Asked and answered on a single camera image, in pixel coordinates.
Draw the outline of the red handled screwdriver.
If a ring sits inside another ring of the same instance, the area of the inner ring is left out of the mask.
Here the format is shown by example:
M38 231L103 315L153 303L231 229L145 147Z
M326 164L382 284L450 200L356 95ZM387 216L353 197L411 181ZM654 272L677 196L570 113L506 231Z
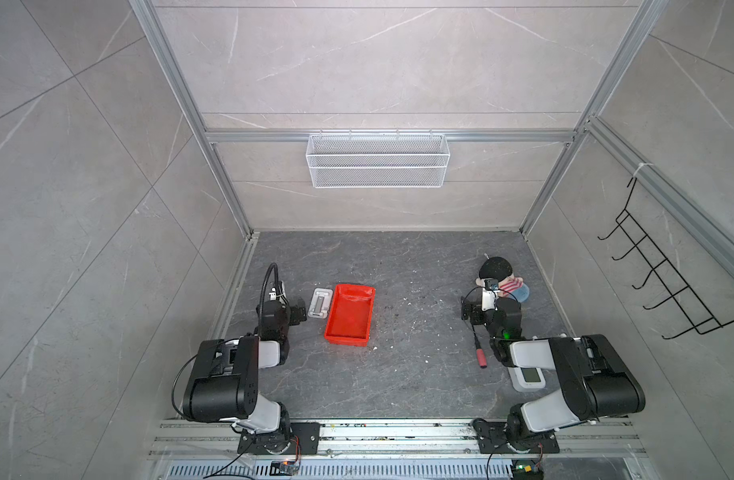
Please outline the red handled screwdriver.
M479 337L478 337L478 335L476 333L475 326L472 325L471 328L472 328L472 331L473 331L473 337L474 337L474 344L475 344L475 350L476 350L477 363L478 363L478 365L479 365L479 367L481 369L487 369L488 368L488 363L487 363L486 354L484 352L484 349L482 347L482 344L480 342L480 339L479 339Z

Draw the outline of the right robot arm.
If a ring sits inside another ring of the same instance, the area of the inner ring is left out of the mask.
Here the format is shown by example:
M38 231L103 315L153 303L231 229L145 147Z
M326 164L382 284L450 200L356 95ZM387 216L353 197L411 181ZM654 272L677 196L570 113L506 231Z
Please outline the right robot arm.
M461 299L461 319L486 328L493 355L509 373L514 389L538 391L552 371L558 388L512 407L506 420L507 444L527 450L557 430L592 420L639 413L645 392L604 335L523 336L521 304L513 298Z

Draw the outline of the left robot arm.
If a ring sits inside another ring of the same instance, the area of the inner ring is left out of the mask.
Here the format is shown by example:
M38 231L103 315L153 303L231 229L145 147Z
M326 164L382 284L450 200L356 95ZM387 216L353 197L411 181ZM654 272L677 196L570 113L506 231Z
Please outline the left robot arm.
M230 422L269 442L292 439L286 407L260 393L259 372L282 366L290 351L289 330L307 320L305 302L268 300L257 307L260 325L234 339L201 343L179 414L200 423Z

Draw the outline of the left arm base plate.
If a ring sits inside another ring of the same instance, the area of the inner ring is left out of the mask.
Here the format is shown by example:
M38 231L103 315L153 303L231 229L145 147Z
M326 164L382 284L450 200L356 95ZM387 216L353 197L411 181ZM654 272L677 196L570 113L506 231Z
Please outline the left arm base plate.
M317 422L292 422L272 433L250 434L243 430L237 452L254 455L315 455L321 427Z

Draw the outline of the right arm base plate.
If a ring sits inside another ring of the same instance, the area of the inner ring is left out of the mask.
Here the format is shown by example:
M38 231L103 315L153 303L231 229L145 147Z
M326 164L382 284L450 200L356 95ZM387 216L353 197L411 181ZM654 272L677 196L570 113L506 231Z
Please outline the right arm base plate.
M476 418L471 427L483 454L558 454L560 447L553 431L535 433L516 422Z

